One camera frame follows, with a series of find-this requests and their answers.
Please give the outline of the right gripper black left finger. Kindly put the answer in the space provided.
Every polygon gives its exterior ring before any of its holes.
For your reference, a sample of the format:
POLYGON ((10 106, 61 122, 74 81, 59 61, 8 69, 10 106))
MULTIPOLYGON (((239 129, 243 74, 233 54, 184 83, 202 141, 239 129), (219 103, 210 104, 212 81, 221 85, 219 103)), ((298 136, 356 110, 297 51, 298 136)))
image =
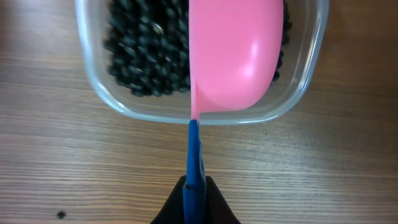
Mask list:
POLYGON ((182 189, 185 181, 185 175, 179 178, 160 212, 150 224, 184 224, 182 189))

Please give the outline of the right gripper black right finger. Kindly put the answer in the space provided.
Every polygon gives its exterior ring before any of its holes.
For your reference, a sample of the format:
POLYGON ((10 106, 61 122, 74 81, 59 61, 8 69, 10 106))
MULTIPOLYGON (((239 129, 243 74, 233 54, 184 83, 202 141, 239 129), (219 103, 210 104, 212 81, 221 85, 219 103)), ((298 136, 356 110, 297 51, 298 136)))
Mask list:
POLYGON ((206 224, 241 224, 212 177, 206 176, 206 224))

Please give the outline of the pink scoop blue handle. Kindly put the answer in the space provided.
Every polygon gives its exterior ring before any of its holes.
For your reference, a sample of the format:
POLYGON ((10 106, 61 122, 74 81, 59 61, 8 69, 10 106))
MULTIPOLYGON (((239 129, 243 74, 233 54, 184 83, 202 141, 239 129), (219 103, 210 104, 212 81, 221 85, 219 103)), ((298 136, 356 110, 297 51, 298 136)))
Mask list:
POLYGON ((189 0, 191 120, 185 223, 205 219, 206 180, 200 116, 245 110, 267 91, 279 59, 283 0, 189 0))

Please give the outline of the pile of black beans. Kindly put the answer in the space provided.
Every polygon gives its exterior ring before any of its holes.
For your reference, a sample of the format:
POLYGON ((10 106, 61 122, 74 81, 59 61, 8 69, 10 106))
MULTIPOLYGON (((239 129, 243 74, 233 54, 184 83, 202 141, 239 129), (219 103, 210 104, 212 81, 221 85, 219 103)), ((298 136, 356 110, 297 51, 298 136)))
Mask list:
MULTIPOLYGON (((110 1, 104 48, 111 54, 108 73, 135 96, 191 92, 189 1, 110 1)), ((277 67, 278 79, 292 27, 287 3, 277 67)))

